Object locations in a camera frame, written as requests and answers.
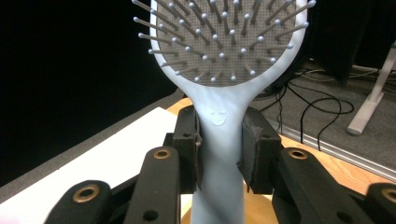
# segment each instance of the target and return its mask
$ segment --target cable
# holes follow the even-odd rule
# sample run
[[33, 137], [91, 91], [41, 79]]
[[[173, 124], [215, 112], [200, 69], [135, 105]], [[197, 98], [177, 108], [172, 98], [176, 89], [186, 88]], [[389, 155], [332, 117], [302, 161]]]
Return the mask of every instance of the cable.
[[[292, 89], [292, 88], [290, 87], [290, 85], [291, 85], [291, 86], [294, 86], [294, 87], [297, 87], [297, 88], [304, 89], [304, 90], [308, 90], [308, 91], [315, 91], [315, 92], [318, 92], [318, 93], [327, 95], [328, 97], [320, 98], [320, 99], [317, 99], [317, 100], [315, 100], [315, 101], [313, 101], [313, 102], [308, 102], [303, 96], [301, 96], [301, 95], [300, 95], [299, 93], [297, 93], [294, 89]], [[301, 118], [300, 118], [300, 141], [301, 141], [301, 143], [304, 142], [304, 116], [305, 116], [305, 113], [306, 113], [306, 111], [308, 110], [308, 108], [314, 107], [315, 109], [317, 109], [317, 110], [319, 110], [319, 111], [322, 111], [322, 112], [325, 112], [325, 113], [329, 113], [329, 114], [334, 114], [334, 115], [336, 115], [335, 118], [334, 118], [330, 123], [328, 123], [324, 128], [322, 128], [322, 129], [320, 130], [320, 132], [318, 133], [317, 141], [318, 141], [318, 150], [320, 151], [320, 136], [321, 136], [321, 134], [322, 134], [330, 125], [332, 125], [332, 124], [338, 119], [338, 117], [339, 117], [340, 115], [349, 114], [349, 113], [351, 113], [352, 111], [354, 111], [354, 109], [355, 109], [354, 105], [353, 105], [352, 103], [348, 102], [348, 101], [339, 100], [339, 99], [337, 99], [336, 97], [334, 97], [334, 96], [332, 96], [332, 95], [330, 95], [329, 93], [326, 93], [326, 92], [324, 92], [324, 91], [313, 90], [313, 89], [310, 89], [310, 88], [306, 88], [306, 87], [302, 87], [302, 86], [296, 85], [296, 84], [291, 83], [291, 82], [289, 82], [289, 83], [286, 85], [286, 87], [287, 87], [291, 92], [293, 92], [297, 97], [299, 97], [300, 99], [302, 99], [304, 102], [306, 102], [306, 103], [308, 104], [308, 106], [305, 108], [305, 110], [304, 110], [304, 112], [303, 112], [303, 114], [302, 114], [302, 116], [301, 116]], [[338, 104], [339, 110], [338, 110], [337, 112], [334, 112], [334, 111], [322, 109], [322, 108], [317, 107], [317, 106], [315, 105], [315, 103], [317, 103], [317, 102], [326, 101], [326, 100], [334, 100], [334, 101]], [[341, 102], [343, 102], [343, 103], [349, 105], [349, 106], [351, 107], [350, 110], [343, 112], [343, 111], [342, 111]]]
[[276, 100], [273, 101], [271, 104], [269, 104], [268, 106], [266, 106], [266, 107], [260, 109], [260, 112], [263, 112], [264, 110], [266, 110], [266, 109], [270, 108], [271, 106], [275, 105], [276, 103], [280, 102], [280, 100], [285, 96], [286, 90], [287, 90], [287, 89], [285, 88], [285, 86], [282, 86], [282, 90], [279, 92], [279, 95], [280, 95], [279, 98], [276, 98]]
[[283, 133], [283, 123], [282, 123], [283, 122], [283, 119], [282, 119], [283, 105], [282, 105], [281, 99], [285, 95], [285, 92], [286, 92], [286, 88], [284, 88], [284, 89], [285, 89], [285, 91], [282, 96], [280, 95], [280, 92], [278, 92], [276, 94], [276, 100], [279, 102], [279, 114], [276, 117], [278, 126], [277, 126], [276, 131], [279, 132], [279, 129], [280, 129], [280, 133]]

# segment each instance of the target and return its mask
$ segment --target hairbrush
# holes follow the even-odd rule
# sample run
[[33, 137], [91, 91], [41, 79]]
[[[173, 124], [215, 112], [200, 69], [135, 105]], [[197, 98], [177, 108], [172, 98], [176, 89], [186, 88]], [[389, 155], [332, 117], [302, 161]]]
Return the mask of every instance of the hairbrush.
[[159, 66], [192, 100], [205, 174], [191, 223], [245, 223], [242, 120], [251, 100], [294, 60], [308, 25], [306, 0], [151, 0], [149, 39]]

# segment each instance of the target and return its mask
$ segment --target wooden table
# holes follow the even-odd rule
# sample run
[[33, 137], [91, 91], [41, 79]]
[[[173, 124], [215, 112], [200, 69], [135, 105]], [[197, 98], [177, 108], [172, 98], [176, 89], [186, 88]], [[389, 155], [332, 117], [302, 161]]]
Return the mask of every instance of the wooden table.
[[[191, 104], [191, 100], [185, 98], [170, 106], [167, 110], [177, 115], [181, 108]], [[321, 164], [339, 184], [361, 194], [366, 194], [368, 187], [373, 183], [394, 183], [384, 177], [370, 173], [346, 161], [341, 161], [331, 155], [298, 143], [285, 136], [281, 135], [280, 137], [284, 147], [298, 147], [309, 151], [321, 162]], [[262, 197], [261, 195], [245, 194], [245, 205], [247, 224], [277, 223], [274, 209], [271, 206], [270, 200], [267, 198]], [[186, 213], [183, 217], [182, 224], [190, 223], [189, 220], [190, 212]]]

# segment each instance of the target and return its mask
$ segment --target screw hole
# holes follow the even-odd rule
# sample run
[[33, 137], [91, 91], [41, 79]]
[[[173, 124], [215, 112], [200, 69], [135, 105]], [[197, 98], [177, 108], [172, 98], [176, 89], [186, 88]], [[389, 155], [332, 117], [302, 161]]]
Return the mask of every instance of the screw hole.
[[301, 150], [291, 150], [289, 151], [289, 155], [291, 155], [294, 159], [297, 160], [305, 160], [308, 158], [306, 153]]
[[143, 220], [148, 221], [148, 222], [154, 221], [157, 218], [158, 218], [158, 213], [156, 211], [153, 211], [153, 210], [148, 210], [143, 215]]
[[73, 200], [76, 203], [86, 203], [94, 199], [98, 194], [99, 186], [91, 184], [78, 189], [73, 195]]
[[88, 197], [93, 194], [93, 189], [84, 189], [79, 196], [80, 197]]
[[171, 152], [168, 149], [160, 149], [154, 152], [154, 158], [156, 159], [166, 159], [170, 157]]
[[349, 224], [353, 223], [353, 218], [350, 215], [348, 215], [347, 213], [337, 212], [337, 217], [344, 223], [349, 223]]

